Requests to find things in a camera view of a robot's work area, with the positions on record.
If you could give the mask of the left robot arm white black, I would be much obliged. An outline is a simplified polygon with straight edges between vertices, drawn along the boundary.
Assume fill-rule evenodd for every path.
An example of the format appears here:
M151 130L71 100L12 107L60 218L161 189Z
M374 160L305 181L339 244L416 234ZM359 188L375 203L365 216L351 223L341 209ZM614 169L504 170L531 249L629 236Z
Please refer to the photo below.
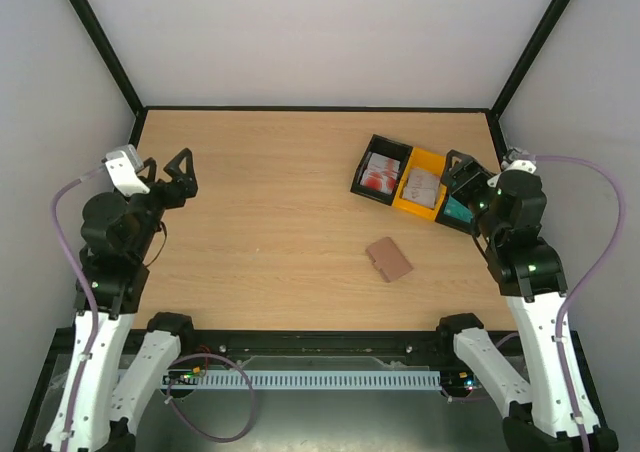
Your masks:
M43 441L45 451L132 451L139 423L169 366L187 351L192 319L159 312L125 373L121 355L149 277L147 252L165 232L163 216L198 192L193 154L181 150L156 176L156 162L132 145L107 153L77 186L101 172L113 184L82 209L84 246L73 254L59 241L77 277L75 336L64 392Z

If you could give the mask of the black bin with red cards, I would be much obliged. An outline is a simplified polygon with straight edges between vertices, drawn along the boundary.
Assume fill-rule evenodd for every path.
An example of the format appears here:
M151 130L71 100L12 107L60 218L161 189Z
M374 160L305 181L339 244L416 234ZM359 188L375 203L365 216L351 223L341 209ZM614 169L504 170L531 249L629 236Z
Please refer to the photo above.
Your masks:
M413 150L410 145L372 135L355 170L350 192L391 206Z

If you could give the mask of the brown leather card holder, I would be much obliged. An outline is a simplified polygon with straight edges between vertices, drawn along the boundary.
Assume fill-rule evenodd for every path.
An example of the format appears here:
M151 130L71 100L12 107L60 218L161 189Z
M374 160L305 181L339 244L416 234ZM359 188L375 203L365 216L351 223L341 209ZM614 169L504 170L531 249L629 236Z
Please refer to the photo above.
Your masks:
M384 237L370 244L366 248L366 253L373 267L387 283L402 278L414 269L390 237Z

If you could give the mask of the white pink card stack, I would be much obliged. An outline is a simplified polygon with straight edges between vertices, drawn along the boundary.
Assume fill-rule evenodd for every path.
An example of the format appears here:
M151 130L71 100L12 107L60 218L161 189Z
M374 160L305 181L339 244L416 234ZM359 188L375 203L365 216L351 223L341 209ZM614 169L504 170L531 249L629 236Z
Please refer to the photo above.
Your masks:
M402 198L420 206L434 209L438 200L440 178L433 173L412 168L404 186Z

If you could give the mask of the black bin with teal cards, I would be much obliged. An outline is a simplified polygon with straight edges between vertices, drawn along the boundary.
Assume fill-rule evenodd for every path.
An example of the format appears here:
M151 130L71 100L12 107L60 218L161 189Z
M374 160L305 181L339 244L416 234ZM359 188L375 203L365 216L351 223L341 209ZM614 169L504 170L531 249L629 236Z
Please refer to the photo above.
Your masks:
M472 219L473 214L466 206L450 195L446 195L439 207L435 222L469 235Z

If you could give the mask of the yellow plastic bin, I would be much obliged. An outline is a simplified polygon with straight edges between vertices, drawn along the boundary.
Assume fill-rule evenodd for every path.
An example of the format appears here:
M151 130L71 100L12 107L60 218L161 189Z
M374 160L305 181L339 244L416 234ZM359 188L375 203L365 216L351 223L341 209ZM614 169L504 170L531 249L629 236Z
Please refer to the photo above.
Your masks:
M414 147L392 206L434 222L446 195L440 182L444 166L444 156Z

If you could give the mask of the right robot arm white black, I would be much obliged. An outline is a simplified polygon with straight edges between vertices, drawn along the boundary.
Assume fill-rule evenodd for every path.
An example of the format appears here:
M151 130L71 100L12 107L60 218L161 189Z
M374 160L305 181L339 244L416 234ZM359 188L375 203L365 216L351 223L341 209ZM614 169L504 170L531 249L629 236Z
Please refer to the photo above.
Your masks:
M472 313L441 319L436 351L462 361L502 417L511 451L616 451L616 433L591 403L571 337L570 295L560 256L540 235L547 204L534 162L515 159L498 174L451 150L442 184L471 214L487 269L517 326L522 377Z

